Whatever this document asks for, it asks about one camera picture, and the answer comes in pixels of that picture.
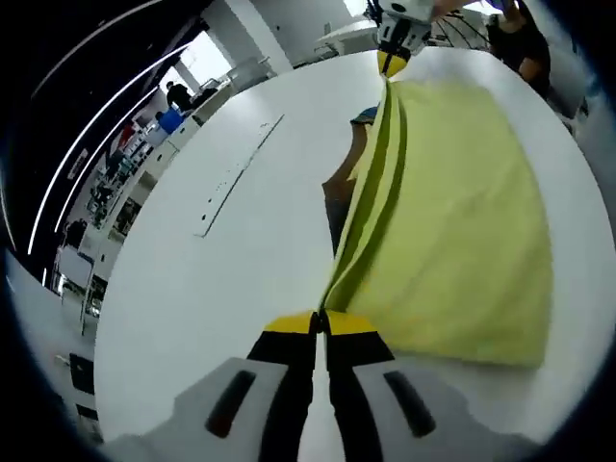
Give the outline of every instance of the robotic arm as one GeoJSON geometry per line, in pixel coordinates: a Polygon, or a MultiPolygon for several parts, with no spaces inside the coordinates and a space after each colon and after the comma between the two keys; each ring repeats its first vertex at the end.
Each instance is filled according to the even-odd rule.
{"type": "Polygon", "coordinates": [[[429,39],[434,0],[369,0],[368,12],[378,25],[378,68],[391,77],[429,39]]]}

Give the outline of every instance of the light strip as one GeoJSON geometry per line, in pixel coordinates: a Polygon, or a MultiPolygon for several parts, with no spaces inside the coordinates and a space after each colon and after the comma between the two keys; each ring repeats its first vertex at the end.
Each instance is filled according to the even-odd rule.
{"type": "Polygon", "coordinates": [[[70,190],[70,192],[68,193],[68,198],[66,199],[66,202],[64,203],[64,206],[62,208],[62,211],[60,212],[60,216],[58,217],[58,222],[56,223],[56,227],[54,228],[54,233],[58,232],[58,228],[60,227],[60,223],[62,223],[62,217],[64,216],[64,212],[66,211],[66,207],[68,207],[68,203],[70,202],[70,198],[75,194],[75,191],[77,190],[77,185],[79,185],[79,182],[81,181],[82,176],[84,176],[84,173],[86,173],[86,170],[88,170],[88,167],[90,166],[90,164],[92,163],[92,161],[96,158],[96,154],[98,154],[98,151],[100,151],[103,146],[105,145],[105,143],[107,142],[107,140],[111,137],[111,135],[119,128],[119,126],[122,124],[122,122],[126,119],[126,117],[128,117],[130,114],[133,113],[133,111],[135,111],[140,104],[143,103],[143,101],[145,101],[152,93],[154,93],[154,91],[158,90],[158,87],[154,87],[146,96],[144,96],[142,99],[139,100],[139,102],[133,106],[128,113],[126,113],[118,122],[117,124],[114,126],[114,128],[112,128],[112,130],[107,134],[107,136],[103,139],[103,141],[100,142],[100,144],[98,144],[98,147],[94,150],[94,152],[92,152],[92,155],[90,156],[90,158],[88,159],[88,161],[86,162],[86,164],[84,165],[84,168],[81,170],[81,173],[79,173],[79,176],[77,177],[77,179],[75,180],[75,184],[73,185],[72,189],[70,190]]]}
{"type": "Polygon", "coordinates": [[[35,235],[37,234],[37,228],[39,227],[39,221],[40,221],[40,216],[42,215],[42,209],[45,207],[45,203],[47,202],[47,199],[49,198],[49,194],[51,193],[51,189],[53,188],[54,184],[56,183],[56,180],[58,179],[58,176],[60,176],[60,171],[64,167],[64,164],[66,164],[66,161],[68,160],[68,157],[70,156],[70,154],[73,152],[75,147],[77,147],[77,144],[79,143],[79,141],[81,141],[81,139],[88,132],[88,130],[91,128],[91,126],[94,124],[94,122],[96,122],[96,120],[107,110],[107,108],[109,108],[112,105],[112,103],[114,103],[114,101],[116,101],[131,85],[133,85],[135,82],[137,82],[141,77],[143,77],[143,75],[148,73],[150,70],[152,70],[158,64],[160,64],[163,61],[167,60],[171,56],[180,53],[182,50],[188,48],[189,45],[190,45],[190,43],[187,43],[185,45],[182,45],[182,46],[176,48],[175,50],[171,51],[170,53],[167,53],[160,60],[158,60],[157,62],[155,62],[155,63],[153,63],[151,65],[149,65],[145,70],[143,70],[142,72],[137,74],[135,77],[133,77],[133,79],[131,79],[131,81],[128,84],[126,84],[124,87],[122,87],[114,96],[112,96],[112,98],[109,101],[107,101],[105,103],[105,105],[102,108],[100,108],[98,110],[98,112],[94,115],[94,117],[91,119],[91,121],[88,122],[88,125],[86,125],[86,127],[84,127],[84,129],[81,131],[81,133],[77,136],[77,139],[68,148],[68,151],[66,151],[66,154],[64,154],[64,158],[60,162],[60,165],[58,166],[58,169],[54,173],[54,176],[51,178],[51,183],[49,183],[49,186],[47,187],[47,191],[45,191],[45,195],[42,198],[42,202],[40,202],[40,207],[38,207],[38,212],[37,212],[37,218],[35,219],[35,224],[34,224],[34,226],[32,228],[32,234],[30,235],[30,242],[28,243],[28,255],[30,255],[32,253],[32,246],[35,243],[35,235]]]}
{"type": "Polygon", "coordinates": [[[11,231],[11,225],[9,224],[9,213],[7,210],[7,200],[4,195],[4,172],[0,171],[0,204],[2,205],[2,217],[4,218],[4,224],[7,226],[7,234],[9,235],[9,239],[11,240],[11,244],[13,245],[13,250],[17,251],[17,246],[15,245],[15,239],[13,238],[13,232],[11,231]]]}
{"type": "Polygon", "coordinates": [[[160,3],[160,2],[162,2],[162,1],[163,1],[163,0],[151,0],[151,1],[147,2],[147,3],[144,3],[144,4],[142,4],[142,5],[139,5],[138,7],[135,7],[134,9],[129,10],[128,12],[123,13],[123,14],[121,14],[120,16],[118,16],[118,17],[116,17],[116,18],[112,19],[112,20],[111,20],[111,21],[109,21],[108,23],[106,23],[106,24],[104,24],[103,26],[101,26],[101,27],[99,27],[98,29],[96,29],[96,30],[95,30],[94,32],[92,32],[89,36],[87,36],[86,38],[84,38],[83,40],[81,40],[81,41],[80,41],[80,42],[79,42],[76,46],[74,46],[74,47],[73,47],[73,49],[72,49],[72,50],[70,50],[68,53],[66,53],[66,54],[64,55],[64,57],[63,57],[61,60],[59,60],[59,61],[56,63],[56,65],[54,65],[54,66],[52,67],[52,69],[51,69],[49,72],[47,72],[47,75],[45,75],[45,77],[44,77],[44,78],[40,81],[40,83],[37,85],[37,87],[35,88],[35,90],[34,90],[34,91],[32,92],[32,94],[30,95],[30,98],[32,99],[32,98],[34,98],[34,97],[37,95],[37,93],[39,92],[40,88],[41,88],[43,85],[45,85],[45,82],[47,82],[47,81],[49,80],[49,77],[51,77],[51,76],[54,74],[54,72],[56,72],[56,71],[60,68],[60,66],[66,62],[66,60],[67,60],[68,58],[70,58],[71,56],[73,56],[73,55],[77,52],[77,50],[79,50],[79,48],[81,48],[82,46],[84,46],[86,43],[88,43],[90,40],[92,40],[92,39],[93,39],[94,37],[96,37],[98,34],[100,34],[101,32],[103,32],[105,29],[110,28],[111,26],[113,26],[113,25],[114,25],[114,24],[116,24],[117,22],[121,21],[121,20],[122,20],[122,19],[124,19],[125,17],[130,16],[131,14],[136,13],[136,12],[138,12],[138,11],[140,11],[140,10],[143,10],[144,8],[151,7],[152,5],[155,5],[155,4],[160,3]]]}
{"type": "Polygon", "coordinates": [[[502,14],[501,10],[497,10],[492,5],[485,1],[474,2],[469,5],[465,5],[462,7],[465,10],[470,10],[472,12],[478,12],[489,16],[490,14],[502,14]]]}

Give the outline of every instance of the window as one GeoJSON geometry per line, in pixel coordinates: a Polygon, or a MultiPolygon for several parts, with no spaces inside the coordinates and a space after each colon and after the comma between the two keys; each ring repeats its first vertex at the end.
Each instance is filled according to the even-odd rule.
{"type": "Polygon", "coordinates": [[[368,6],[366,0],[345,0],[346,9],[351,16],[359,16],[368,6]]]}
{"type": "Polygon", "coordinates": [[[219,79],[229,70],[231,64],[224,59],[212,39],[202,32],[180,56],[199,85],[210,79],[219,79]]]}

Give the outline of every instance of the white table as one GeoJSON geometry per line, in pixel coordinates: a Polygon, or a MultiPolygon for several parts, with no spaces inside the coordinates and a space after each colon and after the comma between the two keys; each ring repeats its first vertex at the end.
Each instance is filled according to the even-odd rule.
{"type": "MultiPolygon", "coordinates": [[[[426,48],[398,79],[461,80],[492,92],[538,180],[554,274],[539,370],[403,361],[436,371],[482,423],[545,441],[593,380],[616,321],[616,253],[595,179],[550,108],[489,54],[426,48]]],[[[321,183],[348,152],[348,121],[378,102],[381,87],[374,52],[310,65],[232,98],[178,154],[126,239],[101,313],[94,381],[107,440],[150,430],[170,416],[175,396],[226,358],[245,357],[268,321],[317,307],[332,262],[321,183]],[[200,188],[216,181],[208,165],[242,146],[242,128],[280,113],[207,239],[195,237],[200,188]]],[[[301,454],[336,460],[318,368],[301,454]]]]}
{"type": "Polygon", "coordinates": [[[369,19],[353,22],[319,38],[316,46],[332,45],[342,56],[345,54],[345,41],[371,36],[377,29],[376,23],[369,19]]]}

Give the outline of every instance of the yellow towel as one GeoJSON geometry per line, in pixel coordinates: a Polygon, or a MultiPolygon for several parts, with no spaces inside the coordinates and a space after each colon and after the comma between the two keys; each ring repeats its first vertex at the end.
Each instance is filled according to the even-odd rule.
{"type": "Polygon", "coordinates": [[[386,81],[324,308],[394,349],[539,365],[552,257],[534,176],[487,90],[386,81]]]}

